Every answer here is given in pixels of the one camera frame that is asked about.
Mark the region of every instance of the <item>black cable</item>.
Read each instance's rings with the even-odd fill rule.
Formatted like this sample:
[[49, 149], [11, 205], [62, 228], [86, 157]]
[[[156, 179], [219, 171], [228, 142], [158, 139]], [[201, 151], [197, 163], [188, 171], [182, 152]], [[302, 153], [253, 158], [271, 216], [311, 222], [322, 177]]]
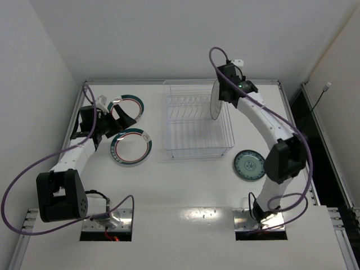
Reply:
[[254, 217], [253, 217], [253, 211], [251, 209], [251, 200], [250, 200], [250, 195], [253, 196], [254, 200], [256, 200], [257, 198], [255, 197], [255, 195], [252, 193], [252, 192], [249, 192], [249, 194], [247, 195], [247, 200], [249, 202], [249, 213], [250, 213], [250, 216], [253, 220], [256, 220]]
[[238, 71], [240, 71], [240, 74], [241, 74], [241, 80], [244, 80], [244, 75], [243, 75], [243, 73], [242, 73], [241, 69], [240, 69], [238, 66], [236, 66], [236, 65], [234, 65], [234, 66], [238, 69]]
[[[96, 111], [99, 113], [98, 116], [97, 116], [97, 119], [100, 119], [103, 115], [104, 115], [104, 112], [97, 108]], [[75, 124], [74, 124], [74, 128], [73, 128], [73, 131], [71, 133], [71, 136], [72, 137], [77, 131], [78, 131], [78, 128], [79, 128], [79, 117], [80, 117], [80, 110], [78, 111], [78, 114], [76, 116], [76, 120], [75, 120]]]
[[302, 131], [303, 128], [306, 126], [306, 124], [307, 124], [307, 122], [308, 122], [308, 120], [309, 120], [312, 112], [314, 111], [316, 105], [319, 103], [322, 95], [324, 95], [325, 92], [326, 92], [326, 91], [324, 91], [324, 90], [322, 91], [322, 93], [321, 93], [321, 95], [319, 96], [318, 100], [316, 101], [315, 105], [312, 107], [311, 111], [309, 112], [309, 114], [308, 114], [307, 117], [305, 118], [304, 124], [299, 128], [301, 131]]
[[85, 191], [85, 194], [98, 194], [100, 195], [101, 197], [103, 197], [105, 200], [109, 199], [108, 197], [106, 197], [103, 193], [97, 191], [97, 190], [88, 190], [88, 191]]

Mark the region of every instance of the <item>white backdrop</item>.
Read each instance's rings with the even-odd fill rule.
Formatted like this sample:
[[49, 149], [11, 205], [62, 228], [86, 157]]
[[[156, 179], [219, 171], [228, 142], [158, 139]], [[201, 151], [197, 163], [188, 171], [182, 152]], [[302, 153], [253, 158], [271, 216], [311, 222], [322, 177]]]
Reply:
[[315, 104], [323, 86], [327, 82], [332, 84], [315, 112], [355, 206], [360, 206], [359, 26], [360, 8], [315, 68], [307, 85], [309, 98]]
[[[30, 0], [75, 79], [213, 78], [212, 46], [291, 96], [356, 0]], [[215, 58], [221, 64], [222, 58]]]
[[[78, 86], [28, 0], [1, 1], [0, 8], [0, 196], [32, 162], [59, 150]], [[24, 175], [7, 204], [17, 228], [27, 208], [38, 205], [36, 176], [56, 162]], [[0, 269], [7, 269], [18, 235], [0, 221]]]

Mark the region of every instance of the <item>plate with red stripe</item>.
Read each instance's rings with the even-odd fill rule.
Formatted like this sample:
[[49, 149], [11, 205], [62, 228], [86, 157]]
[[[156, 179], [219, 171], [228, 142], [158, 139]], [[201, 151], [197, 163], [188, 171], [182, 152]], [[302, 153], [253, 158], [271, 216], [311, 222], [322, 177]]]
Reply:
[[143, 162], [150, 154], [152, 141], [142, 129], [128, 128], [114, 137], [110, 145], [112, 158], [121, 165]]

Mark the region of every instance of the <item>clear plastic dish rack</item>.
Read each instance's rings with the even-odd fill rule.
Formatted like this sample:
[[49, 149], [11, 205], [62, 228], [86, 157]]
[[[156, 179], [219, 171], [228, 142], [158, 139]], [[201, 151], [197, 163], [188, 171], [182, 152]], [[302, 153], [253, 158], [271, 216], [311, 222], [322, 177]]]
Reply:
[[215, 80], [167, 80], [164, 82], [168, 159], [223, 156], [233, 148], [234, 136], [227, 103], [220, 115], [210, 115], [210, 95]]

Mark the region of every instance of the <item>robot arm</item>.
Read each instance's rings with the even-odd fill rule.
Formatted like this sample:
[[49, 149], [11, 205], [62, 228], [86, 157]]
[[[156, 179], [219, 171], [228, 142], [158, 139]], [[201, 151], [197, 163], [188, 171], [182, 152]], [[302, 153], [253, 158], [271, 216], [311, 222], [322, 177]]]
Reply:
[[[245, 80], [243, 76], [239, 78], [233, 63], [227, 62], [218, 69], [251, 98], [265, 106], [257, 87], [251, 81]], [[264, 163], [267, 175], [265, 183], [253, 206], [253, 216], [260, 222], [268, 217], [274, 209], [280, 208], [280, 200], [287, 186], [305, 168], [306, 150], [301, 140], [293, 134], [288, 126], [244, 97], [241, 92], [234, 90], [219, 75], [218, 80], [219, 99], [232, 103], [235, 108], [245, 114], [261, 133], [270, 150]], [[274, 197], [279, 199], [274, 199], [269, 204], [270, 199]]]
[[[97, 115], [94, 115], [93, 106], [80, 108], [79, 115], [82, 119], [80, 131], [73, 132], [70, 138], [70, 146], [77, 145], [77, 147], [66, 152], [49, 172], [41, 173], [37, 177], [39, 212], [42, 221], [85, 218], [88, 199], [80, 175], [86, 162], [96, 152], [102, 136], [110, 138], [136, 123], [119, 105], [114, 106], [120, 116], [115, 120], [105, 103], [104, 96], [96, 100]], [[96, 126], [91, 137], [82, 145], [78, 145], [92, 130], [94, 118], [96, 118]]]

